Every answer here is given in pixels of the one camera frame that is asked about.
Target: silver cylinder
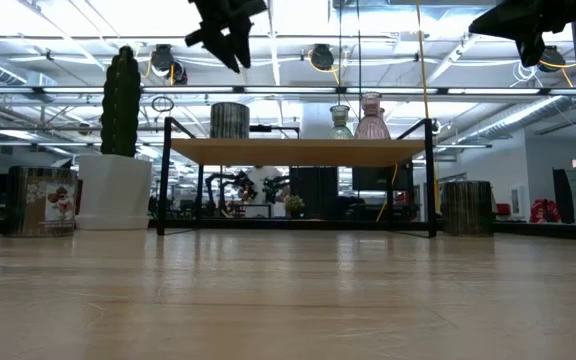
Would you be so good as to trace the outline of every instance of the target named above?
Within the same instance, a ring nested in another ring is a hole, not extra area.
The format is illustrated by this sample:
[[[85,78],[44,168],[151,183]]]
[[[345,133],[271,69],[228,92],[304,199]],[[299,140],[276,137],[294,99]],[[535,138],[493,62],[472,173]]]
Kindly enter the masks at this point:
[[[444,232],[450,235],[492,235],[492,188],[487,181],[444,184],[441,210]]]
[[[237,103],[217,103],[210,107],[210,137],[247,139],[250,136],[250,109]]]
[[[76,192],[75,171],[49,167],[11,167],[8,171],[6,235],[72,235],[75,230]]]

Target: wooden table surface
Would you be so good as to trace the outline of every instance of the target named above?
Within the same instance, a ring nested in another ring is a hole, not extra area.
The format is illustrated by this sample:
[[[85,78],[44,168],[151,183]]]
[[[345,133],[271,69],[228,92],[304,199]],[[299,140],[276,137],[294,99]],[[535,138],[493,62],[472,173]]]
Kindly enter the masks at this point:
[[[2,359],[576,359],[576,241],[0,237]]]
[[[424,150],[423,140],[172,139],[203,165],[393,166]]]

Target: glass vase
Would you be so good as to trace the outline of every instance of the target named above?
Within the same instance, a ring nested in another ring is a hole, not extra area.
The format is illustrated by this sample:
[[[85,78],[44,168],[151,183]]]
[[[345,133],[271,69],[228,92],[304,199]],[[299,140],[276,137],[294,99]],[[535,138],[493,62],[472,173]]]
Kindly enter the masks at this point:
[[[361,99],[364,117],[357,126],[355,139],[362,140],[390,140],[390,131],[384,123],[383,112],[379,106],[380,94],[366,93]]]
[[[332,122],[335,127],[330,130],[331,139],[352,139],[352,132],[346,126],[348,122],[348,111],[350,108],[346,105],[336,105],[330,108],[332,113]]]

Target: white planter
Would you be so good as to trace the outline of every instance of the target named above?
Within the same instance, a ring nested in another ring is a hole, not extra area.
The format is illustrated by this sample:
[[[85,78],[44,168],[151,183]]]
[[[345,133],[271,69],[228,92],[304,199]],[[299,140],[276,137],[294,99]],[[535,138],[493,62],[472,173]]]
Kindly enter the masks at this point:
[[[148,228],[152,164],[118,155],[82,156],[83,180],[77,229],[134,230]]]

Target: shelf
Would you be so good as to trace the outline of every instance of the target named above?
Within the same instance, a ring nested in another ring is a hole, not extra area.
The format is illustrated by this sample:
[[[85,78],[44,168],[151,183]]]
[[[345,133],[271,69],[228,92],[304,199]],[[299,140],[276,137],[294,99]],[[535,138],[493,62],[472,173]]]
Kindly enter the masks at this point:
[[[423,140],[172,139],[203,165],[392,166],[424,150]]]

